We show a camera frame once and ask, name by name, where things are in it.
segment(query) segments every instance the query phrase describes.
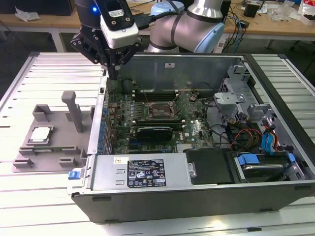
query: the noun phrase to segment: power supply label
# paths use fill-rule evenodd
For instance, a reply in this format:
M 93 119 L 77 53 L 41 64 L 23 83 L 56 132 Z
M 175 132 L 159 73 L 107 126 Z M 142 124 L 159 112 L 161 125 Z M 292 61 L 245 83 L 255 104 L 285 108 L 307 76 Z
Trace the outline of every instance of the power supply label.
M 163 160 L 128 161 L 129 188 L 164 187 L 166 176 Z

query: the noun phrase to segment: white paper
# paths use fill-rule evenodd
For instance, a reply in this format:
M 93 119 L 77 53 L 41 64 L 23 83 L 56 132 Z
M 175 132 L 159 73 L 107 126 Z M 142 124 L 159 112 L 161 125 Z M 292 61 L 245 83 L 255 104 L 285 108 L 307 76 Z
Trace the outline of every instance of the white paper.
M 265 3 L 267 9 L 278 9 L 280 4 L 274 4 L 274 3 Z
M 289 17 L 298 21 L 301 19 L 301 15 L 299 15 L 299 12 L 297 10 L 292 11 Z
M 19 10 L 18 8 L 15 8 L 15 10 L 16 10 L 15 16 L 17 18 L 20 18 L 22 21 L 28 22 L 40 19 L 37 12 L 24 12 Z

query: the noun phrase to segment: blue cable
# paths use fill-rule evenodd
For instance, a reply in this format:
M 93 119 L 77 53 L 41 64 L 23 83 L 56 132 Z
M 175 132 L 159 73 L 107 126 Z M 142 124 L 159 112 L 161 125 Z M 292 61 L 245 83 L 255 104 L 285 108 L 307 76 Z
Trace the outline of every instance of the blue cable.
M 240 19 L 236 18 L 236 20 L 237 20 L 237 22 L 238 22 L 239 29 L 241 29 L 242 27 L 241 27 Z M 233 53 L 235 53 L 236 50 L 238 49 L 238 46 L 240 46 L 241 38 L 242 38 L 242 37 L 240 37 L 240 38 L 238 39 L 238 43 L 237 43 L 236 47 L 234 48 Z

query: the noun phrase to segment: blue latch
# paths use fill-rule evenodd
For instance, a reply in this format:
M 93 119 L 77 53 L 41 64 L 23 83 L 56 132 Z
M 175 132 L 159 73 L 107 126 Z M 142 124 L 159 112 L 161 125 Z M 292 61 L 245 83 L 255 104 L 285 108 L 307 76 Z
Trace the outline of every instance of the blue latch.
M 256 154 L 243 154 L 238 157 L 240 165 L 259 164 L 259 160 Z
M 68 180 L 80 179 L 80 171 L 70 171 L 68 175 Z
M 295 157 L 292 153 L 289 153 L 288 158 L 291 161 L 291 163 L 295 162 Z

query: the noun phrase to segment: circuit board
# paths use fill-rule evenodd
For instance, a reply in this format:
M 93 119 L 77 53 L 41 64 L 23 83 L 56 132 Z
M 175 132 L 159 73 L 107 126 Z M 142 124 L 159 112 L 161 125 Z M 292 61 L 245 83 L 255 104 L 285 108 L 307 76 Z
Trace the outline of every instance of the circuit board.
M 136 102 L 131 95 L 110 93 L 109 115 L 112 129 L 116 130 L 116 138 L 113 146 L 113 154 L 128 153 L 171 153 L 182 152 L 187 148 L 213 148 L 214 141 L 205 125 L 204 98 L 191 101 L 192 92 L 180 93 L 176 101 L 171 102 Z M 135 138 L 135 120 L 146 121 L 157 117 L 167 119 L 168 113 L 159 108 L 154 112 L 154 106 L 171 106 L 175 116 L 180 120 L 179 128 L 172 131 L 169 141 L 139 141 Z

